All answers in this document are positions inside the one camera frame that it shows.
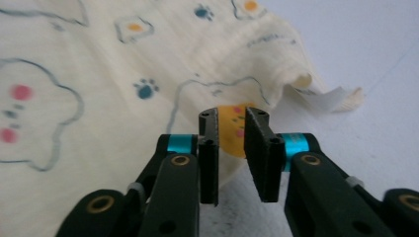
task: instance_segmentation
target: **muslin cloth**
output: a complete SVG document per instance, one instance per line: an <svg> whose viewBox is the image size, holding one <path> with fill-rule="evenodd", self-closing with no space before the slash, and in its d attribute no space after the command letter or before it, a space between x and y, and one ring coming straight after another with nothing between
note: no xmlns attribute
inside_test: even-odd
<svg viewBox="0 0 419 237"><path fill-rule="evenodd" d="M256 1L0 1L0 236L53 236L75 203L126 191L162 133L218 107L220 180L243 164L244 108L285 85L325 111L297 32Z"/></svg>

